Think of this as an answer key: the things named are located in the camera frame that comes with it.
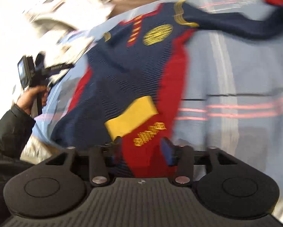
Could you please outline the dark jacket left forearm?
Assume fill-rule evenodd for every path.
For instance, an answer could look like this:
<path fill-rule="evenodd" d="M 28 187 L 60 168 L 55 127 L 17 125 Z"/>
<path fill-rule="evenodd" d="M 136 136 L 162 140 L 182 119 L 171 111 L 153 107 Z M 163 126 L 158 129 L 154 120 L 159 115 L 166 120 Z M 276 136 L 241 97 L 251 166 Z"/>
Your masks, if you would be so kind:
<path fill-rule="evenodd" d="M 35 120 L 14 104 L 0 120 L 0 170 L 24 171 L 33 165 L 21 161 L 21 153 L 27 144 Z"/>

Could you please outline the person left hand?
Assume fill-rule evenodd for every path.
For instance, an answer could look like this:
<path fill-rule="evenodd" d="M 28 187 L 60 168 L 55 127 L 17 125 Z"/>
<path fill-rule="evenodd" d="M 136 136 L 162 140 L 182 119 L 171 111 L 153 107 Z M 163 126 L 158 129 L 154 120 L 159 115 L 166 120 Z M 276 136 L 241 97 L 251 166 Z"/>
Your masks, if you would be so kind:
<path fill-rule="evenodd" d="M 28 115 L 31 114 L 31 109 L 37 95 L 41 96 L 42 106 L 45 107 L 48 100 L 48 88 L 46 86 L 36 86 L 27 89 L 17 100 L 16 105 Z"/>

